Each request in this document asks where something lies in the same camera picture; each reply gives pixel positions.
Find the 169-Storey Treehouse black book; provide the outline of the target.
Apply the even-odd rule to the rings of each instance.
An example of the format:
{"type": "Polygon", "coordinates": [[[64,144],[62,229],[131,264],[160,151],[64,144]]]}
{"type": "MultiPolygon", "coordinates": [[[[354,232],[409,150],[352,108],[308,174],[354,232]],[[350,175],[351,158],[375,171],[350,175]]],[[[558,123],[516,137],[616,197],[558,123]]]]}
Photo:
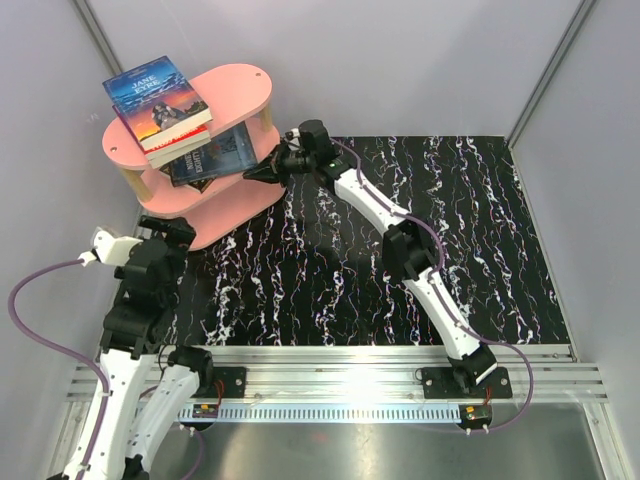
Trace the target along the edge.
{"type": "Polygon", "coordinates": [[[162,166],[158,169],[158,171],[168,178],[169,183],[173,188],[188,187],[199,193],[203,193],[216,179],[216,177],[211,177],[200,180],[192,180],[188,182],[180,182],[174,178],[169,164],[162,166]]]}

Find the Nineteen Eighty-Four blue book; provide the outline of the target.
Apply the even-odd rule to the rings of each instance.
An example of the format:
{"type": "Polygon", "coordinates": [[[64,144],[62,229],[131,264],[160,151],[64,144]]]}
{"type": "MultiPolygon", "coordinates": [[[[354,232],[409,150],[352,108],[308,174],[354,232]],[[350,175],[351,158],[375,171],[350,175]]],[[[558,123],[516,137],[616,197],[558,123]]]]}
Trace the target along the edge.
{"type": "Polygon", "coordinates": [[[245,123],[217,135],[169,164],[173,187],[241,173],[258,162],[245,123]]]}

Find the purple paperback book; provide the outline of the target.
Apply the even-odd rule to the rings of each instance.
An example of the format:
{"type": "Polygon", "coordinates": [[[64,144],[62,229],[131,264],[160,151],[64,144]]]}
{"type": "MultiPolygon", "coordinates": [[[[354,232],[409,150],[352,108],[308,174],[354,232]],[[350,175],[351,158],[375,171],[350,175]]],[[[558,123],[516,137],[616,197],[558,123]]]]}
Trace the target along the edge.
{"type": "Polygon", "coordinates": [[[157,169],[184,156],[187,153],[197,151],[198,149],[200,149],[200,146],[188,146],[186,148],[178,149],[175,151],[165,152],[158,156],[147,157],[147,160],[152,168],[157,169]]]}

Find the Jane Eyre blue book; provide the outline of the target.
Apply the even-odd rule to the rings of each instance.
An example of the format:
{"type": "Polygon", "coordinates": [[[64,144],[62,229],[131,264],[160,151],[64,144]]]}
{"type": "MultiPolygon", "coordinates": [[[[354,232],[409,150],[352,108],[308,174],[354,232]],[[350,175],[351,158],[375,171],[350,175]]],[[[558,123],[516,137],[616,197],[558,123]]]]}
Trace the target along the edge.
{"type": "Polygon", "coordinates": [[[166,56],[104,81],[103,88],[145,152],[200,132],[212,120],[208,104],[166,56]]]}

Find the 13-Storey Treehouse red book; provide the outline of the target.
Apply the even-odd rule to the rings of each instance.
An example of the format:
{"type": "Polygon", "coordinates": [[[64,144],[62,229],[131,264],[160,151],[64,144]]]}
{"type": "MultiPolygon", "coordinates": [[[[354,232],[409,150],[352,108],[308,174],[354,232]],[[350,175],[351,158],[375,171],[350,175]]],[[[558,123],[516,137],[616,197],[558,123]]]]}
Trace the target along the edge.
{"type": "Polygon", "coordinates": [[[113,109],[146,159],[200,145],[210,138],[207,123],[212,115],[203,101],[196,100],[187,108],[154,101],[140,111],[127,114],[116,105],[113,109]]]}

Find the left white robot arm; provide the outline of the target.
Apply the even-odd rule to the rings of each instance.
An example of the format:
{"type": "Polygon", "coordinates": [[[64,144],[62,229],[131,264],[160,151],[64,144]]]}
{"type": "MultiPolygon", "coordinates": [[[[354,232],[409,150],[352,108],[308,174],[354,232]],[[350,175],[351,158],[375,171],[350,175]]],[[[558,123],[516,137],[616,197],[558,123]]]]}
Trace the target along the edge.
{"type": "Polygon", "coordinates": [[[147,479],[156,454],[186,401],[215,385],[211,354],[177,347],[146,405],[144,383],[163,348],[162,330],[178,306],[179,279],[195,229],[182,217],[141,216],[149,238],[98,229],[84,264],[114,267],[120,282],[103,321],[100,375],[77,446],[61,479],[147,479]]]}

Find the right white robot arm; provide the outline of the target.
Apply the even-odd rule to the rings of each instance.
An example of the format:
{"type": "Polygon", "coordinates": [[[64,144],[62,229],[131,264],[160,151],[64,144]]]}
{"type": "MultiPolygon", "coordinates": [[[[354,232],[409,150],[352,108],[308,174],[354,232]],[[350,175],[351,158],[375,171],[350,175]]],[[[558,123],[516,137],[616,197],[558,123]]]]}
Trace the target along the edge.
{"type": "Polygon", "coordinates": [[[434,229],[382,194],[365,176],[361,157],[332,139],[320,120],[307,120],[285,133],[243,178],[284,186],[290,176],[303,174],[312,175],[319,187],[353,207],[381,234],[384,269],[391,280],[405,285],[436,327],[454,388],[465,397],[480,394],[497,360],[444,286],[444,248],[434,229]]]}

